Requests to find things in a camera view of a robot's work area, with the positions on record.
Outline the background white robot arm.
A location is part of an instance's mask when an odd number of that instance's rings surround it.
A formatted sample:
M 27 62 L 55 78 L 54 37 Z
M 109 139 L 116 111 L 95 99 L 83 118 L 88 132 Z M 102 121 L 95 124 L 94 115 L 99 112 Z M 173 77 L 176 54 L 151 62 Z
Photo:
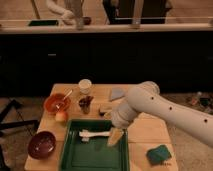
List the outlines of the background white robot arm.
M 65 9 L 57 4 L 57 0 L 46 0 L 47 8 L 55 14 L 58 14 L 66 25 L 75 24 L 75 15 L 71 10 Z

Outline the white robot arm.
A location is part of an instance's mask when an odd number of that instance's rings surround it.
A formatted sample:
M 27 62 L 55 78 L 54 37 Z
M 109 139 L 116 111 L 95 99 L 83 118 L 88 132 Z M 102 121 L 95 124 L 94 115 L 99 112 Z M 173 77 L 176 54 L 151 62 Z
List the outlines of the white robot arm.
M 142 112 L 173 124 L 213 148 L 213 116 L 163 98 L 155 82 L 130 87 L 121 103 L 110 112 L 112 124 L 127 129 Z

